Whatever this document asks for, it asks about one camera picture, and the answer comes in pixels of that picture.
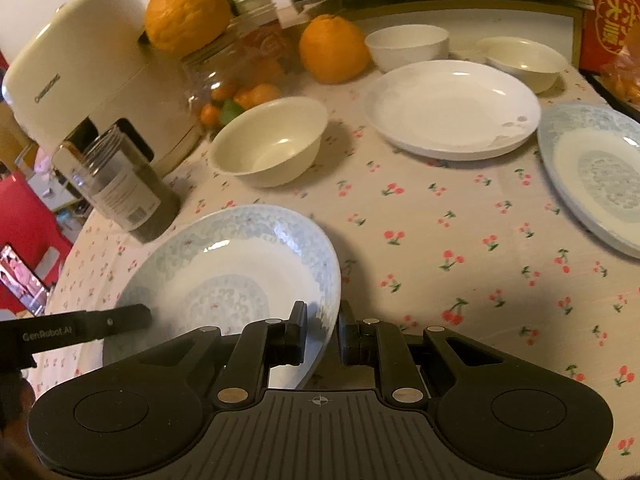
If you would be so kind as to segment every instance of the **plate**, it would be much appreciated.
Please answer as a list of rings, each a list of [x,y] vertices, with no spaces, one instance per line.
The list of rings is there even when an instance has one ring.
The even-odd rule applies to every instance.
[[[386,140],[445,160],[508,153],[535,131],[541,114],[535,94],[513,76],[457,60],[392,70],[367,89],[363,103]]]
[[[640,258],[640,124],[606,106],[545,109],[540,155],[567,207],[613,248]]]
[[[104,340],[103,365],[171,338],[217,326],[242,332],[260,319],[289,319],[296,300],[308,307],[305,360],[271,369],[269,386],[305,383],[334,330],[340,267],[321,228],[295,211],[248,205],[208,215],[157,248],[124,289],[117,306],[143,303],[153,323]]]

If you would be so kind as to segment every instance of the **jar of dark contents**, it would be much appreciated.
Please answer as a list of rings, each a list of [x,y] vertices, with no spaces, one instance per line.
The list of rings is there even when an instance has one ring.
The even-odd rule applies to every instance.
[[[155,240],[178,216],[180,197],[116,125],[76,156],[80,164],[72,183],[100,213],[139,242]]]

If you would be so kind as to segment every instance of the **silver pin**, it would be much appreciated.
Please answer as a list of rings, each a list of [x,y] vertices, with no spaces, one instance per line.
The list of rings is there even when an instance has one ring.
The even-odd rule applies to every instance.
[[[225,388],[218,392],[218,399],[227,404],[235,404],[246,400],[249,394],[242,388]]]
[[[424,395],[420,390],[415,388],[398,388],[392,393],[392,397],[403,404],[411,404],[422,400]]]

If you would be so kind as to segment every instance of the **smartphone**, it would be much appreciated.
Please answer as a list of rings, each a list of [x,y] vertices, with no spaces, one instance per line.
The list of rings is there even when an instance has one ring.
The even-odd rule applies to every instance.
[[[0,283],[34,316],[44,314],[49,289],[10,244],[0,248]]]

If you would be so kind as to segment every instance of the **white appliance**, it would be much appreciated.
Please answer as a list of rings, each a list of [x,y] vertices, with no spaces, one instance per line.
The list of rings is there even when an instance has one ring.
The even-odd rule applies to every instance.
[[[167,174],[202,134],[188,110],[188,77],[177,60],[141,44],[141,0],[74,0],[18,54],[2,94],[16,120],[67,178],[82,152],[118,124]]]

